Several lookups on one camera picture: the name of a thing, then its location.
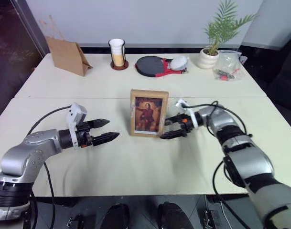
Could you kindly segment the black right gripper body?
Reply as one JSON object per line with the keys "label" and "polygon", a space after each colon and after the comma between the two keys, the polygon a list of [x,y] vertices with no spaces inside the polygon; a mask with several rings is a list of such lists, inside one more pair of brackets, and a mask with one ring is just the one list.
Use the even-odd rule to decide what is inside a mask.
{"label": "black right gripper body", "polygon": [[188,133],[193,130],[193,123],[187,114],[178,114],[176,115],[178,118],[178,122],[173,125],[164,125],[164,132],[182,129]]}

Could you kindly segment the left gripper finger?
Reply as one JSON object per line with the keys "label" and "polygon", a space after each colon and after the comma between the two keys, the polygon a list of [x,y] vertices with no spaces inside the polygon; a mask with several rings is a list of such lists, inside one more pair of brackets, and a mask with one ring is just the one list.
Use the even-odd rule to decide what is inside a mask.
{"label": "left gripper finger", "polygon": [[104,143],[111,142],[118,136],[119,136],[118,132],[108,132],[105,134],[101,134],[100,136],[92,137],[92,145],[98,146]]}
{"label": "left gripper finger", "polygon": [[95,119],[88,121],[87,124],[89,125],[90,129],[96,129],[105,126],[109,122],[110,121],[107,119]]}

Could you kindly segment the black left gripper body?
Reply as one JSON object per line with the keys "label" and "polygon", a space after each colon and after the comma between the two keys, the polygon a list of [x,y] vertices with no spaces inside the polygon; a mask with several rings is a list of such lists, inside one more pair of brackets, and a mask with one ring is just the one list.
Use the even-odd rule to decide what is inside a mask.
{"label": "black left gripper body", "polygon": [[93,137],[89,133],[92,128],[93,121],[86,121],[76,126],[75,133],[79,147],[85,148],[93,145],[92,144]]}

